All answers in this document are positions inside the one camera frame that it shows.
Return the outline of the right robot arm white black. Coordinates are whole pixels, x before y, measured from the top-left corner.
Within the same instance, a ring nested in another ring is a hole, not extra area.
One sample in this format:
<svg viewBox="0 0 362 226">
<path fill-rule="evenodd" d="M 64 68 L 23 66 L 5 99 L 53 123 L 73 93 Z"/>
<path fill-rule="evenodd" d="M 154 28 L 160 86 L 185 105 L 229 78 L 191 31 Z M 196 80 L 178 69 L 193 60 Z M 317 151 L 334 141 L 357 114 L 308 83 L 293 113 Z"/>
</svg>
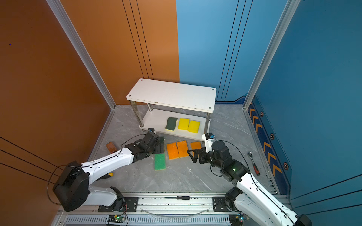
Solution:
<svg viewBox="0 0 362 226">
<path fill-rule="evenodd" d="M 235 160 L 223 141 L 210 148 L 191 149 L 192 161 L 218 167 L 221 175 L 234 187 L 225 194 L 229 209 L 245 213 L 260 226 L 311 226 L 304 214 L 298 215 L 265 189 L 249 167 Z"/>
</svg>

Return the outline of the light green sponge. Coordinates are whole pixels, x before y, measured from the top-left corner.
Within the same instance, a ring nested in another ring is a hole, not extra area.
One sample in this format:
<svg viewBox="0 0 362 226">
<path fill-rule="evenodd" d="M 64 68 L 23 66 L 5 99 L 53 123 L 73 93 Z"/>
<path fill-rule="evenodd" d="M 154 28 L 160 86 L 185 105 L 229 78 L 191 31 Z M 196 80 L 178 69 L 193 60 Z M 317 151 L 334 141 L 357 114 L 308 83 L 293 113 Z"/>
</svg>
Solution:
<svg viewBox="0 0 362 226">
<path fill-rule="evenodd" d="M 155 171 L 166 169 L 166 156 L 164 153 L 154 156 L 154 169 Z"/>
</svg>

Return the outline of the yellow sponge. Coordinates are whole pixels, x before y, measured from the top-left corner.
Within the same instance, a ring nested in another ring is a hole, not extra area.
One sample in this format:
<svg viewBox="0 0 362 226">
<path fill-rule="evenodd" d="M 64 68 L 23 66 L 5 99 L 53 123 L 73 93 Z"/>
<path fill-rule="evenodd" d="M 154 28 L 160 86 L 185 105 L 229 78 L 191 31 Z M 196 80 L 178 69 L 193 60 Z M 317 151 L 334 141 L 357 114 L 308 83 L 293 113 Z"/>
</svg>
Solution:
<svg viewBox="0 0 362 226">
<path fill-rule="evenodd" d="M 199 132 L 199 128 L 200 128 L 200 122 L 191 120 L 190 123 L 189 123 L 187 131 L 197 134 Z"/>
<path fill-rule="evenodd" d="M 179 119 L 179 124 L 178 124 L 178 129 L 187 131 L 188 127 L 189 127 L 189 119 L 180 118 Z"/>
</svg>

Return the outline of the green wavy sponge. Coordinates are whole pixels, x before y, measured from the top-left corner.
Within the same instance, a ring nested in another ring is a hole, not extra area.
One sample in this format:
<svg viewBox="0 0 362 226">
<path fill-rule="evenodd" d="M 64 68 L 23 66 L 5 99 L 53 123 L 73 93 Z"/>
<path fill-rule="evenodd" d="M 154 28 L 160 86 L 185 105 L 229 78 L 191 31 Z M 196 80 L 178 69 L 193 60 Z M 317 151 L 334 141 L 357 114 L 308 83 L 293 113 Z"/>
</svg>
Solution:
<svg viewBox="0 0 362 226">
<path fill-rule="evenodd" d="M 174 131 L 176 128 L 176 123 L 178 121 L 178 118 L 175 117 L 168 117 L 167 124 L 165 126 L 166 131 Z"/>
</svg>

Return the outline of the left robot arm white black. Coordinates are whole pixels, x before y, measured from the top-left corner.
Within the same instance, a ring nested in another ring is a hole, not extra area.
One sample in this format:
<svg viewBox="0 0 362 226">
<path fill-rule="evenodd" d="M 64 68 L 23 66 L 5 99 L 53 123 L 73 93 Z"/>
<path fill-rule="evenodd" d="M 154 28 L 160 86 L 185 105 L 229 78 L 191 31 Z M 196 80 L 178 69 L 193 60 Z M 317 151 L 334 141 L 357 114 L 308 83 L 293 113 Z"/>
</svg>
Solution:
<svg viewBox="0 0 362 226">
<path fill-rule="evenodd" d="M 102 188 L 92 184 L 121 167 L 148 158 L 154 153 L 160 137 L 152 128 L 139 139 L 119 151 L 91 162 L 73 161 L 65 166 L 53 186 L 53 193 L 64 211 L 71 212 L 82 206 L 98 205 L 113 212 L 125 210 L 125 198 L 116 187 Z"/>
</svg>

